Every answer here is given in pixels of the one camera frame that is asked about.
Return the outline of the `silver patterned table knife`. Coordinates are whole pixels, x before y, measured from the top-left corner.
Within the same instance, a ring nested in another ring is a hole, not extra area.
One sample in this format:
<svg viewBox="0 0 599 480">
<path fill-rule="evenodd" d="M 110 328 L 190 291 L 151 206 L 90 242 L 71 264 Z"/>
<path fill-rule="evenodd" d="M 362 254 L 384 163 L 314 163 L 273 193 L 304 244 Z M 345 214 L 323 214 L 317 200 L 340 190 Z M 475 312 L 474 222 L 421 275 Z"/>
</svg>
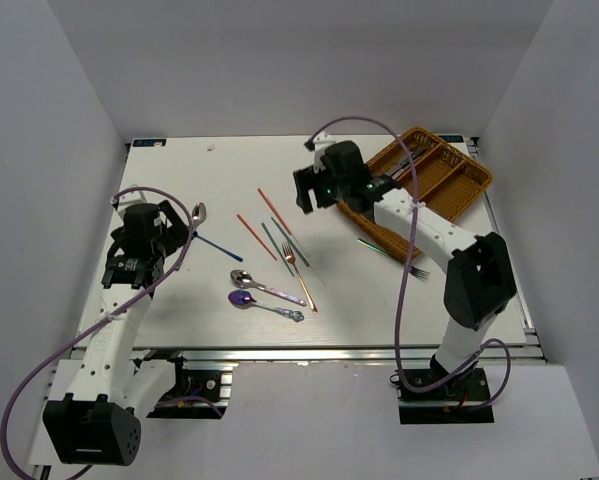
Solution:
<svg viewBox="0 0 599 480">
<path fill-rule="evenodd" d="M 422 146 L 421 148 L 417 149 L 416 151 L 412 151 L 410 156 L 404 155 L 397 162 L 396 168 L 398 170 L 409 168 L 410 167 L 410 160 L 413 160 L 414 162 L 416 162 L 420 157 L 422 157 L 424 154 L 426 154 L 429 150 L 430 150 L 429 147 Z"/>
</svg>

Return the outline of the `rose gold fork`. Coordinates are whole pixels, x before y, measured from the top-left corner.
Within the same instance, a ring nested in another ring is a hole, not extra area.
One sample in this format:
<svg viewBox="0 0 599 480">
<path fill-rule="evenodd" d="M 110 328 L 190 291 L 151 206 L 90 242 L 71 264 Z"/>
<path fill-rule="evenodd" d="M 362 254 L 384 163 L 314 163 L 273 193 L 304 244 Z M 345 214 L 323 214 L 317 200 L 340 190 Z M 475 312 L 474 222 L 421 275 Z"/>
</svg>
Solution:
<svg viewBox="0 0 599 480">
<path fill-rule="evenodd" d="M 307 288 L 307 285 L 297 267 L 295 252 L 293 251 L 291 245 L 288 242 L 284 242 L 282 244 L 282 251 L 283 251 L 285 260 L 294 269 L 295 275 L 297 276 L 298 281 L 300 282 L 300 285 L 301 285 L 303 292 L 306 296 L 306 299 L 307 299 L 307 302 L 308 302 L 308 305 L 309 305 L 311 311 L 313 313 L 317 314 L 318 308 L 317 308 L 315 301 L 314 301 L 309 289 Z"/>
</svg>

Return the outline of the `iridescent rainbow fork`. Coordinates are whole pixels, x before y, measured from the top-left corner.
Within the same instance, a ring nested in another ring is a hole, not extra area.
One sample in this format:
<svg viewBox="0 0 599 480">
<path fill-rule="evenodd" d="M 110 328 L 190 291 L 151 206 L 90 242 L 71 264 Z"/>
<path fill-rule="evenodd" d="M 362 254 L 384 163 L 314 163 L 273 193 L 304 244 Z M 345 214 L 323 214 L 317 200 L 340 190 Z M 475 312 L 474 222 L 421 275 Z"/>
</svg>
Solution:
<svg viewBox="0 0 599 480">
<path fill-rule="evenodd" d="M 358 238 L 357 242 L 376 253 L 379 253 L 391 260 L 395 260 L 395 258 L 393 258 L 387 251 L 380 248 L 379 246 L 375 246 L 375 245 L 371 244 L 370 242 L 363 240 L 362 238 Z M 417 268 L 415 266 L 409 267 L 409 273 L 421 281 L 426 281 L 430 277 L 430 273 L 428 271 Z"/>
</svg>

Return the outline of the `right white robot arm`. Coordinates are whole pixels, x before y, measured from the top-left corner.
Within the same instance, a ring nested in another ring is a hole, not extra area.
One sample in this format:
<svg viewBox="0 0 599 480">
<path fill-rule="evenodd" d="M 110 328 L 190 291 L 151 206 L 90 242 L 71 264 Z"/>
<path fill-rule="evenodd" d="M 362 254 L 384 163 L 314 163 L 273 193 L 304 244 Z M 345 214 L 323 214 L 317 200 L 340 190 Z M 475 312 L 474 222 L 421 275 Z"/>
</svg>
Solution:
<svg viewBox="0 0 599 480">
<path fill-rule="evenodd" d="M 305 147 L 314 161 L 293 173 L 304 213 L 343 204 L 395 233 L 414 233 L 411 245 L 445 274 L 443 304 L 450 319 L 430 362 L 430 384 L 438 396 L 456 397 L 487 331 L 517 293 L 505 240 L 495 232 L 462 229 L 415 201 L 392 177 L 372 175 L 352 141 L 308 141 Z"/>
</svg>

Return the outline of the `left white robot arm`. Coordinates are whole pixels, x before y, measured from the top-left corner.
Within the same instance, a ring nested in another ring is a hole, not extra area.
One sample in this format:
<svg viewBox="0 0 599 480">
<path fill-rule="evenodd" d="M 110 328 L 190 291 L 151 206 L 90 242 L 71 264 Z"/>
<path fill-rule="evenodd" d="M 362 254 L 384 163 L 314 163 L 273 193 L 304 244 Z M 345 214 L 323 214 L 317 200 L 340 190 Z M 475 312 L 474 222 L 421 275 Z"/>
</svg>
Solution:
<svg viewBox="0 0 599 480">
<path fill-rule="evenodd" d="M 139 327 L 165 277 L 169 256 L 182 251 L 190 228 L 169 201 L 122 202 L 102 276 L 103 324 L 88 334 L 79 369 L 60 400 L 47 402 L 42 420 L 64 464 L 128 466 L 135 460 L 141 422 L 163 394 L 184 396 L 190 374 L 165 360 L 136 372 L 131 354 Z"/>
</svg>

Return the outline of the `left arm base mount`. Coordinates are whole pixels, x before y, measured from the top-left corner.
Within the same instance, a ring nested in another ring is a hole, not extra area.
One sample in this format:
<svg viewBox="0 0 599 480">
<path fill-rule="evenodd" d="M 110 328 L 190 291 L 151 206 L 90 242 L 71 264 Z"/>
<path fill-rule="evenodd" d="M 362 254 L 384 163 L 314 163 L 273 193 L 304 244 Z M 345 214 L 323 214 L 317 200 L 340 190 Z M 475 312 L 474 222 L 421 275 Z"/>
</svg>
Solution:
<svg viewBox="0 0 599 480">
<path fill-rule="evenodd" d="M 175 384 L 159 400 L 167 406 L 155 407 L 149 418 L 172 420 L 218 420 L 219 416 L 204 401 L 182 400 L 195 396 L 211 402 L 224 413 L 231 393 L 235 364 L 188 361 L 183 357 L 171 360 L 175 366 Z"/>
</svg>

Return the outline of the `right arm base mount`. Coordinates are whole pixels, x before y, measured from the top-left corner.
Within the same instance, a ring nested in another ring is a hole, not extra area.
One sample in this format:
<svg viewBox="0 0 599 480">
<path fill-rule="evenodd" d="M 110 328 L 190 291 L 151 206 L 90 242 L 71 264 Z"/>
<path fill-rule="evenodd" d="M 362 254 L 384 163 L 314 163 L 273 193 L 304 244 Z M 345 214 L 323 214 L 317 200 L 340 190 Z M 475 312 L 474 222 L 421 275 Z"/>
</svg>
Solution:
<svg viewBox="0 0 599 480">
<path fill-rule="evenodd" d="M 390 382 L 398 393 L 402 425 L 492 424 L 495 420 L 490 405 L 479 408 L 491 397 L 482 368 L 425 393 L 406 389 L 397 372 L 390 376 Z"/>
</svg>

